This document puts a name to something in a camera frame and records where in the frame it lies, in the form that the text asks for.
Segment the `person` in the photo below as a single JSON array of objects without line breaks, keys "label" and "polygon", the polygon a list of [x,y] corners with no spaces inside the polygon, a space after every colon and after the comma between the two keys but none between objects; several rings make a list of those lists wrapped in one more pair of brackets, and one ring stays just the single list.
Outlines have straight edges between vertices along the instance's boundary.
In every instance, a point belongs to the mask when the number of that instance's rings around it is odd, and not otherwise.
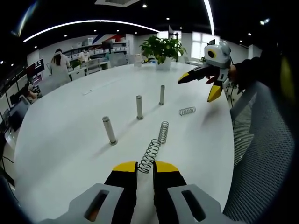
[{"label": "person", "polygon": [[89,53],[84,49],[81,53],[79,53],[79,60],[82,63],[86,63],[90,60]]},{"label": "person", "polygon": [[20,95],[23,95],[26,98],[31,97],[32,99],[36,99],[38,94],[31,91],[32,86],[31,83],[26,83],[25,86],[21,88]]},{"label": "person", "polygon": [[61,49],[57,49],[50,63],[50,72],[57,82],[57,88],[71,81],[68,74],[68,67],[70,66],[67,56],[62,54]]}]

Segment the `window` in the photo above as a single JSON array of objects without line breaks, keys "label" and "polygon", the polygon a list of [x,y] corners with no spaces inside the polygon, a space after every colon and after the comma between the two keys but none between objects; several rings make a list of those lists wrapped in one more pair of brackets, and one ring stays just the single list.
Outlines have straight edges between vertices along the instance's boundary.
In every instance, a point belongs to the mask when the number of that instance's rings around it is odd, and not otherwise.
[{"label": "window", "polygon": [[205,46],[211,40],[215,39],[215,43],[219,44],[220,37],[213,36],[210,34],[204,33],[192,33],[192,49],[191,49],[191,57],[201,59],[201,57],[205,56]]},{"label": "window", "polygon": [[[174,34],[178,33],[178,40],[182,42],[182,31],[174,31]],[[157,35],[159,38],[168,39],[168,31],[161,31]]]},{"label": "window", "polygon": [[168,39],[168,31],[161,31],[158,33],[158,37],[162,39]]}]

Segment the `woman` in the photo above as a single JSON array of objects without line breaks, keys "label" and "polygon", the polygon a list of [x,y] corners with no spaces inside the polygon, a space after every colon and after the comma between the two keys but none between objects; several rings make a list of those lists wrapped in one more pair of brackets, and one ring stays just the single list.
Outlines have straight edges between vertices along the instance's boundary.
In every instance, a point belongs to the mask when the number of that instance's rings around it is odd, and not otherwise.
[{"label": "woman", "polygon": [[57,49],[50,63],[50,72],[57,85],[56,88],[71,81],[68,74],[68,67],[70,66],[67,56],[62,54],[61,49]]}]

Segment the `green leaves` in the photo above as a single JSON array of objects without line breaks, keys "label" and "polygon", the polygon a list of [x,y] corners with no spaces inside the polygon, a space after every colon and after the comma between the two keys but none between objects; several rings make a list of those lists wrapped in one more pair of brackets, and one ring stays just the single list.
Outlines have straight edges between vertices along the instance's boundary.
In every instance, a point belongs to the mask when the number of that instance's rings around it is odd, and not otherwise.
[{"label": "green leaves", "polygon": [[178,59],[178,52],[181,55],[186,52],[178,40],[161,39],[157,36],[151,36],[140,46],[142,54],[147,58],[154,56],[158,64],[164,63],[167,57]]}]

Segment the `curved led light strip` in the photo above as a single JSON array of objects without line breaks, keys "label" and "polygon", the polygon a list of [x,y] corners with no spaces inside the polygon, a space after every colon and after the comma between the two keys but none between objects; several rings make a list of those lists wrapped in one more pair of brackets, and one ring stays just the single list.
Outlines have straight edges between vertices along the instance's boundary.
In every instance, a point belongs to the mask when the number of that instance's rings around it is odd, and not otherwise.
[{"label": "curved led light strip", "polygon": [[122,21],[114,21],[114,20],[84,20],[84,21],[76,21],[76,22],[68,22],[68,23],[65,23],[65,24],[61,24],[61,25],[58,25],[58,26],[54,26],[54,27],[51,27],[51,28],[48,28],[48,29],[45,29],[41,32],[38,32],[30,37],[28,37],[26,40],[24,40],[23,42],[27,42],[28,40],[32,39],[33,37],[36,37],[42,33],[45,33],[49,30],[52,30],[52,29],[56,29],[56,28],[59,28],[59,27],[64,27],[64,26],[68,26],[68,25],[72,25],[72,24],[78,24],[78,23],[85,23],[85,22],[112,22],[112,23],[120,23],[120,24],[126,24],[126,25],[131,25],[131,26],[136,26],[136,27],[141,27],[141,28],[144,28],[144,29],[149,29],[149,30],[152,30],[152,31],[155,31],[155,32],[159,32],[159,30],[156,30],[156,29],[152,29],[152,28],[149,28],[149,27],[145,27],[145,26],[141,26],[141,25],[138,25],[138,24],[134,24],[134,23],[130,23],[130,22],[122,22]]},{"label": "curved led light strip", "polygon": [[213,21],[213,16],[212,16],[212,10],[211,10],[211,6],[210,6],[210,2],[209,2],[209,0],[204,0],[204,2],[205,2],[205,5],[206,5],[207,15],[209,16],[209,21],[210,21],[212,35],[215,36],[214,21]]}]

